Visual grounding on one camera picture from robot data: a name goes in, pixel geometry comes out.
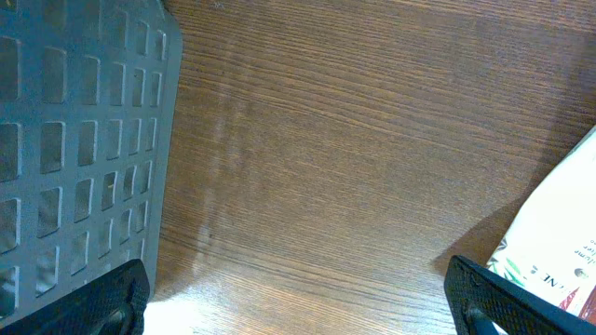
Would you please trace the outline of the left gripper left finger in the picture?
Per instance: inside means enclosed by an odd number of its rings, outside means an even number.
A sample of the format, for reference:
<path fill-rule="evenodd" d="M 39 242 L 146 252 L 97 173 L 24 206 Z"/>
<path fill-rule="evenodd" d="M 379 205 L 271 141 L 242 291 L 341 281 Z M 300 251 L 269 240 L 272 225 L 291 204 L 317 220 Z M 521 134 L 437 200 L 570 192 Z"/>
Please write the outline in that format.
<path fill-rule="evenodd" d="M 142 335 L 149 295 L 150 284 L 143 263 L 134 259 L 2 328 L 1 332 Z"/>

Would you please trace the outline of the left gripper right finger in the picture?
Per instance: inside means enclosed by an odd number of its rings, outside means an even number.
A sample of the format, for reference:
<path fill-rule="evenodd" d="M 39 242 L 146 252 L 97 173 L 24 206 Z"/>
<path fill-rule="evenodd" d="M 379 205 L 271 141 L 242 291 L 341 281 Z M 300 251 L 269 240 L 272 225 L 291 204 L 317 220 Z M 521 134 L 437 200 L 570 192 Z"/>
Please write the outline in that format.
<path fill-rule="evenodd" d="M 444 291 L 459 335 L 593 334 L 595 326 L 463 256 L 450 259 Z"/>

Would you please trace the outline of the white floral cosmetic tube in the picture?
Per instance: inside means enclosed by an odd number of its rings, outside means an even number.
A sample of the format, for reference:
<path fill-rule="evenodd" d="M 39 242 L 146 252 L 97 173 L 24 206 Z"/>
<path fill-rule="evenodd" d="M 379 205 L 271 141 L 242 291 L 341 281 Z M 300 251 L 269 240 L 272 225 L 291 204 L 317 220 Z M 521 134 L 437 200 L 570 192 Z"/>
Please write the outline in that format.
<path fill-rule="evenodd" d="M 486 268 L 595 322 L 595 130 L 521 206 Z"/>

